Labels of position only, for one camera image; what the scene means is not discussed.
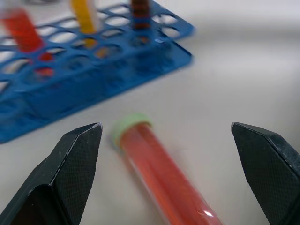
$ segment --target red liquid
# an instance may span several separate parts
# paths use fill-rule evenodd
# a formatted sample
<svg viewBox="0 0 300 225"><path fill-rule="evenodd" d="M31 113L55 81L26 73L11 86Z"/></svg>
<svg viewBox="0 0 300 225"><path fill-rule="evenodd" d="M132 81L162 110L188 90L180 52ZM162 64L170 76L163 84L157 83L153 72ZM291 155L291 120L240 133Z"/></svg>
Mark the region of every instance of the red liquid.
<svg viewBox="0 0 300 225"><path fill-rule="evenodd" d="M123 134L120 146L171 225L221 225L146 123Z"/></svg>
<svg viewBox="0 0 300 225"><path fill-rule="evenodd" d="M7 12L7 16L3 17L2 22L11 36L15 39L18 48L24 53L30 53L44 47L42 38L37 34L30 18L25 10L16 8ZM44 53L41 60L49 61L53 57L49 53ZM41 75L52 75L50 69L41 69L38 72Z"/></svg>

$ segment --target green cap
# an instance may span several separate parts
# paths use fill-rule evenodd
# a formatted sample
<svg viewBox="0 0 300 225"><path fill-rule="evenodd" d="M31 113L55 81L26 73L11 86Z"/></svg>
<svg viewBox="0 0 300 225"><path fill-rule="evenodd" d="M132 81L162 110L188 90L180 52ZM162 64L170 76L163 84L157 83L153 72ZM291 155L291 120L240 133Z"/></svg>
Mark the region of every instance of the green cap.
<svg viewBox="0 0 300 225"><path fill-rule="evenodd" d="M125 116L113 127L111 134L112 142L120 147L120 139L122 135L131 127L134 127L139 123L148 123L152 126L150 119L142 113L133 113Z"/></svg>

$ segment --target white table surface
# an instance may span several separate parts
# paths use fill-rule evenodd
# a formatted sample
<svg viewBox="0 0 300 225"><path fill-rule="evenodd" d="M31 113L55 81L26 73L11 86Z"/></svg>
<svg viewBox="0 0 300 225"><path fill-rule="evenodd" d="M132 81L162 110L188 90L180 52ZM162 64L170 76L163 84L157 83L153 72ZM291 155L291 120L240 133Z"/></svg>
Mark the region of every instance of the white table surface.
<svg viewBox="0 0 300 225"><path fill-rule="evenodd" d="M230 125L264 127L300 149L300 3L158 2L196 27L193 37L180 41L194 55L193 64L0 145L0 211L64 133L102 122L81 224L160 224L106 138L117 119L143 112L225 225L268 225L245 179ZM27 8L36 23L70 14L65 2Z"/></svg>

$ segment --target test tube rack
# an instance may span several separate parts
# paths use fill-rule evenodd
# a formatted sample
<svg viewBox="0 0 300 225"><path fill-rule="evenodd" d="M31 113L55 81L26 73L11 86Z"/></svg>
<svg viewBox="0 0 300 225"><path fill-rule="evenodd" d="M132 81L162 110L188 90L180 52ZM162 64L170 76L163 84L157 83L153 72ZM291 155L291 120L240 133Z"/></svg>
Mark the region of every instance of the test tube rack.
<svg viewBox="0 0 300 225"><path fill-rule="evenodd" d="M0 62L0 143L189 64L192 55L175 40L191 35L193 26L153 1L151 13L151 29L142 31L131 29L128 4L99 9L104 29L92 35L81 33L73 17L38 26L45 47L31 54L0 38L0 54L9 56ZM120 19L125 22L112 24ZM167 35L170 30L177 36ZM95 41L89 49L87 39ZM54 60L41 61L45 51ZM35 72L45 68L53 76Z"/></svg>

